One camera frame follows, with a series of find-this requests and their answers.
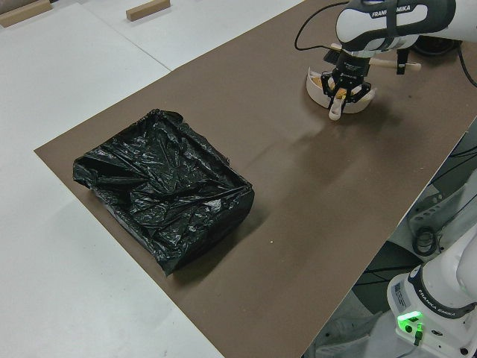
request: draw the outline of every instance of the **brown paper sheet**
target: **brown paper sheet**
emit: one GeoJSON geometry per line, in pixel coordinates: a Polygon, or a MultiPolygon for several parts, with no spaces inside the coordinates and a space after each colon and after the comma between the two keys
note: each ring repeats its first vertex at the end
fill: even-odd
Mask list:
{"type": "MultiPolygon", "coordinates": [[[[373,103],[330,121],[305,78],[309,66],[332,67],[322,51],[293,47],[324,4],[299,4],[37,149],[226,358],[300,357],[477,113],[455,55],[413,57],[421,72],[371,69],[373,103]],[[167,279],[72,181],[76,157],[153,108],[181,113],[256,191],[233,235],[167,279]]],[[[337,11],[316,18],[301,44],[336,42],[337,11]]]]}

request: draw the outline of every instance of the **plastic sheet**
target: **plastic sheet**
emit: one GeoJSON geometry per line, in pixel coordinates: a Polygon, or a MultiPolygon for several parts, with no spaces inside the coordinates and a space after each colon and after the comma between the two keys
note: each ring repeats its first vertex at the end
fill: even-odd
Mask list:
{"type": "Polygon", "coordinates": [[[251,184],[180,114],[161,110],[76,159],[73,177],[166,275],[237,227],[254,197],[251,184]]]}

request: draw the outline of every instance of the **black plastic bag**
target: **black plastic bag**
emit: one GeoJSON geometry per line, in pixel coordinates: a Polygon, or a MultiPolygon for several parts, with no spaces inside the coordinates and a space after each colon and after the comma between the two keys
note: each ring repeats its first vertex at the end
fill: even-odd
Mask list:
{"type": "Polygon", "coordinates": [[[254,192],[178,113],[152,110],[75,160],[93,190],[166,275],[200,256],[250,212],[254,192]]]}

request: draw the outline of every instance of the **white surface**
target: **white surface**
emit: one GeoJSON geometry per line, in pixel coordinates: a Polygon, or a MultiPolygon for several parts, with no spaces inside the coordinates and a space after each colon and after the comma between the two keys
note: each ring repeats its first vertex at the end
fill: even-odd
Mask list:
{"type": "Polygon", "coordinates": [[[0,357],[221,357],[33,152],[167,69],[67,0],[0,48],[0,357]]]}
{"type": "Polygon", "coordinates": [[[78,2],[164,66],[176,69],[301,1],[171,0],[169,9],[135,22],[126,19],[126,10],[146,0],[78,2]]]}

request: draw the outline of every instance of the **white bowl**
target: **white bowl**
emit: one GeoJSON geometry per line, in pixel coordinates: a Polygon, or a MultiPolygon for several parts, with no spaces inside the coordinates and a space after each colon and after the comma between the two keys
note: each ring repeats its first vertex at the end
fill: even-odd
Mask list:
{"type": "MultiPolygon", "coordinates": [[[[328,108],[331,98],[323,93],[323,88],[318,86],[312,78],[321,78],[321,73],[313,72],[311,69],[308,69],[308,76],[306,78],[306,91],[313,101],[318,103],[320,106],[328,108]]],[[[356,87],[353,92],[358,92],[361,87],[356,87]]],[[[357,113],[361,112],[364,108],[368,106],[371,100],[374,98],[376,90],[372,89],[369,91],[363,98],[361,98],[356,103],[347,103],[344,107],[344,113],[357,113]]],[[[333,101],[332,108],[329,110],[330,119],[337,120],[341,116],[341,99],[335,98],[333,101]]]]}

